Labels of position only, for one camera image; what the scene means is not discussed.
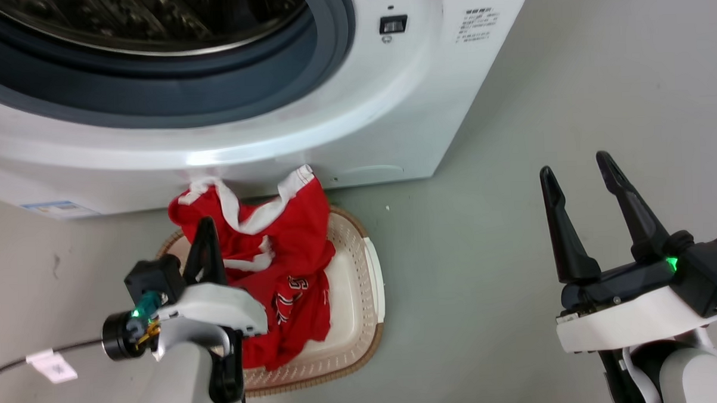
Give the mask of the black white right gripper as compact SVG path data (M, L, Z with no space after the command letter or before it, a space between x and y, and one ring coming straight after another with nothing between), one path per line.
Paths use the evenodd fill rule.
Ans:
M595 160L614 195L632 239L636 262L607 271L601 280L569 285L561 299L574 298L557 317L556 333L565 352L602 352L677 337L717 322L717 238L694 242L686 231L669 234L608 151ZM566 198L550 167L539 177L558 281L600 277L569 215Z

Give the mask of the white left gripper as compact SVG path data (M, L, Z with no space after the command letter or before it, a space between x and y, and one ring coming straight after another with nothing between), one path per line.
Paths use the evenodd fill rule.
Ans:
M160 320L157 352L186 342L230 350L235 339L228 331L241 333L243 338L268 332L264 306L243 289L225 287L228 280L214 220L199 220L183 273L189 287L176 303L156 312Z

